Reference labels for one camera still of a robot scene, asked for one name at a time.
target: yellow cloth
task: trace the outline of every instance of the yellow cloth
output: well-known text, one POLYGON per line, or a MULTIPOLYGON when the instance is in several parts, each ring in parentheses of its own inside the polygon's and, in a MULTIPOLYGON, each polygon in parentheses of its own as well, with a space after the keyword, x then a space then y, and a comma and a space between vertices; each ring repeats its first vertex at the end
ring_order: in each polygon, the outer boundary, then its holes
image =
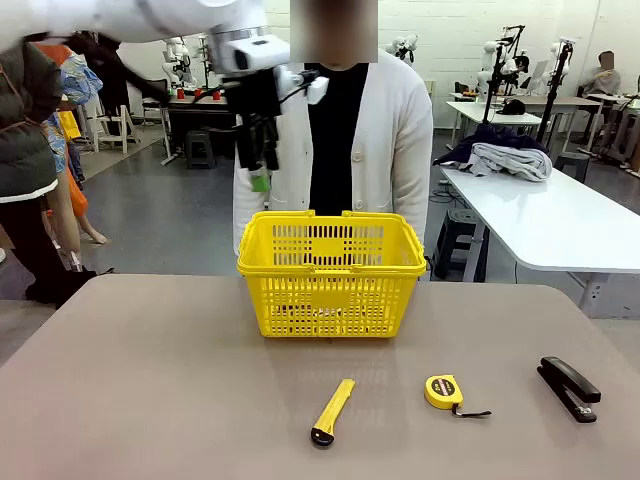
POLYGON ((67 140, 67 142, 73 140, 74 138, 79 138, 82 136, 73 113, 58 112, 58 118, 60 119, 60 126, 62 127, 64 138, 67 140))

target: tape measure label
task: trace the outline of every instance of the tape measure label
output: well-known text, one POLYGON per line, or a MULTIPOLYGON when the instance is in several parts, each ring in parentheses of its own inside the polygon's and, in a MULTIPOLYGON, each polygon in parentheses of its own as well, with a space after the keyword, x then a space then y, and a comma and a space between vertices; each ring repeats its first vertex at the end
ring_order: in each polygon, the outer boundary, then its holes
POLYGON ((456 388, 449 380, 445 380, 444 378, 437 378, 433 382, 431 382, 431 388, 438 395, 442 395, 443 397, 448 397, 453 395, 456 391, 456 388))

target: yellow tape measure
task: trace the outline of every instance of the yellow tape measure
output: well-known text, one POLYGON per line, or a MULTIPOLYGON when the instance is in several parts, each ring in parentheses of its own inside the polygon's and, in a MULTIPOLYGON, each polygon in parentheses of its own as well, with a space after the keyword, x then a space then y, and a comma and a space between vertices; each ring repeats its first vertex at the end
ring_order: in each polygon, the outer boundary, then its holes
POLYGON ((424 386, 424 396, 431 405, 440 410, 451 410, 456 417, 478 418, 491 415, 490 411, 482 413, 458 413, 464 398, 462 390, 453 375, 437 375, 429 377, 424 386))
POLYGON ((331 400, 325 407, 322 415, 311 429, 311 440, 313 443, 321 447, 328 447, 333 443, 333 427, 335 426, 338 415, 342 411, 342 407, 347 403, 351 396, 353 387, 356 386, 355 380, 345 378, 342 380, 336 393, 333 394, 331 400))

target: white cardigan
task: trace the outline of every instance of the white cardigan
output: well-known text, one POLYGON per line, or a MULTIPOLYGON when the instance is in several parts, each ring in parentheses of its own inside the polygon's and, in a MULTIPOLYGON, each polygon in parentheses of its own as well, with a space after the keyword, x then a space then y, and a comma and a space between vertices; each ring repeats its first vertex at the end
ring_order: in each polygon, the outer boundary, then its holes
MULTIPOLYGON (((294 96, 282 111, 278 117, 280 170, 271 177, 269 210, 308 210, 313 143, 306 97, 294 96)), ((399 213, 423 240, 432 142, 432 106, 424 81, 407 64, 380 51, 378 63, 369 65, 353 140, 353 211, 399 213)), ((331 185, 327 190, 330 195, 331 185)), ((236 155, 236 254, 247 223, 264 210, 266 200, 266 193, 252 191, 249 173, 240 168, 236 155)))

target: black shirt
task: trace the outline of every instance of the black shirt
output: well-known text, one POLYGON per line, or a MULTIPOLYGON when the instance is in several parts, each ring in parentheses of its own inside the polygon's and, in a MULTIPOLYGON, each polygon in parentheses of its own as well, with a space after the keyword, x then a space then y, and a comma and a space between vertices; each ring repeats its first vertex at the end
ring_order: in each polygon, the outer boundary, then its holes
POLYGON ((313 141, 309 206, 317 215, 339 216, 353 208, 351 150, 369 64, 359 63, 345 71, 319 64, 307 64, 305 68, 319 70, 329 79, 325 97, 317 105, 309 105, 313 141))

